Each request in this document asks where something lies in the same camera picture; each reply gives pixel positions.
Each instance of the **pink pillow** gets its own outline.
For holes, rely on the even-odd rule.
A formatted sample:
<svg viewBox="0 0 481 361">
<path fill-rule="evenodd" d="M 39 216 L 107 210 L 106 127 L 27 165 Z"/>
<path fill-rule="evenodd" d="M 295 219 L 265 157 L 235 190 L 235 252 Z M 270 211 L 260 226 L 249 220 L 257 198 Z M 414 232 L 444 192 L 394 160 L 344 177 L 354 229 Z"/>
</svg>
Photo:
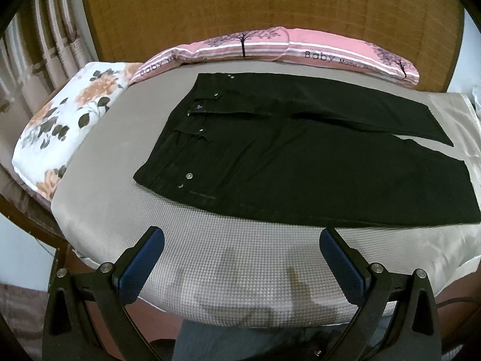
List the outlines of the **pink pillow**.
<svg viewBox="0 0 481 361">
<path fill-rule="evenodd" d="M 187 63 L 243 59 L 380 74 L 408 87 L 419 82 L 419 73 L 410 61 L 375 44 L 328 32 L 275 27 L 217 36 L 164 50 L 139 68 L 130 85 Z"/>
</svg>

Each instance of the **black jeans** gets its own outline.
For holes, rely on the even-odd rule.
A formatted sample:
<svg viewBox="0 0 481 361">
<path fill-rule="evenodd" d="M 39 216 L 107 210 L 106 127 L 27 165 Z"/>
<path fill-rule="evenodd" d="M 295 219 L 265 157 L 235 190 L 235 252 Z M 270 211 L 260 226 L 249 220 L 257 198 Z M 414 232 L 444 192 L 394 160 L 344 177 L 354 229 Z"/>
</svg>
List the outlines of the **black jeans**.
<svg viewBox="0 0 481 361">
<path fill-rule="evenodd" d="M 427 106 L 348 83 L 200 74 L 134 175 L 174 201 L 258 221 L 335 227 L 481 221 L 463 161 Z"/>
</svg>

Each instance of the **floral pillow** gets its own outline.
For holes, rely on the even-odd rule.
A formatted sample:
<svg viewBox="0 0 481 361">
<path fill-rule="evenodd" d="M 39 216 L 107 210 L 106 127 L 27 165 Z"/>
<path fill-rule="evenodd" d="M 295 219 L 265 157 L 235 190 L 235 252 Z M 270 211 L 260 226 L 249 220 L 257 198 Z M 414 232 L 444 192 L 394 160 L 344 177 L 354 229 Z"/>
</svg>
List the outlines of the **floral pillow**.
<svg viewBox="0 0 481 361">
<path fill-rule="evenodd" d="M 15 172 L 51 201 L 71 156 L 127 89 L 140 63 L 90 62 L 30 120 L 15 146 Z"/>
</svg>

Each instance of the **wooden headboard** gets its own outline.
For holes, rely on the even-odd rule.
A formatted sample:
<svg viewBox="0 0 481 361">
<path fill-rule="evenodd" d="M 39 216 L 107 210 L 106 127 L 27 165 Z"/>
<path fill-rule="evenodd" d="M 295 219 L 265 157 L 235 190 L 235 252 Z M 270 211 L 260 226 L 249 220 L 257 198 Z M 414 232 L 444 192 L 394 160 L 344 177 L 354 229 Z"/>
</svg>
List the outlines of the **wooden headboard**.
<svg viewBox="0 0 481 361">
<path fill-rule="evenodd" d="M 375 43 L 413 62 L 418 90 L 445 91 L 458 59 L 458 0 L 83 0 L 101 60 L 144 62 L 226 33 L 305 28 Z"/>
</svg>

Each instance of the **gray sheet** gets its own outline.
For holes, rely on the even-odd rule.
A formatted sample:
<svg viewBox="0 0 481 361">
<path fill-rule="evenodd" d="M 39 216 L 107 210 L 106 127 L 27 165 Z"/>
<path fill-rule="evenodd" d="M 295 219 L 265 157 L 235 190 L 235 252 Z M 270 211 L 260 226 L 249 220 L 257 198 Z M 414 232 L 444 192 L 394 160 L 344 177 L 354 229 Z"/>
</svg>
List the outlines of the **gray sheet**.
<svg viewBox="0 0 481 361">
<path fill-rule="evenodd" d="M 347 322 L 356 310 L 319 252 L 321 229 L 206 213 L 160 197 L 132 179 L 200 72 L 326 77 L 422 102 L 455 146 L 416 141 L 465 160 L 479 202 L 481 128 L 461 95 L 417 92 L 359 73 L 273 62 L 177 68 L 132 86 L 117 100 L 74 155 L 52 201 L 67 240 L 98 263 L 114 262 L 150 225 L 161 227 L 166 248 L 141 296 L 162 309 L 199 322 L 255 327 Z M 481 254 L 479 224 L 344 229 L 340 234 L 369 262 L 382 262 L 391 271 L 411 274 L 422 267 L 435 293 L 461 264 Z"/>
</svg>

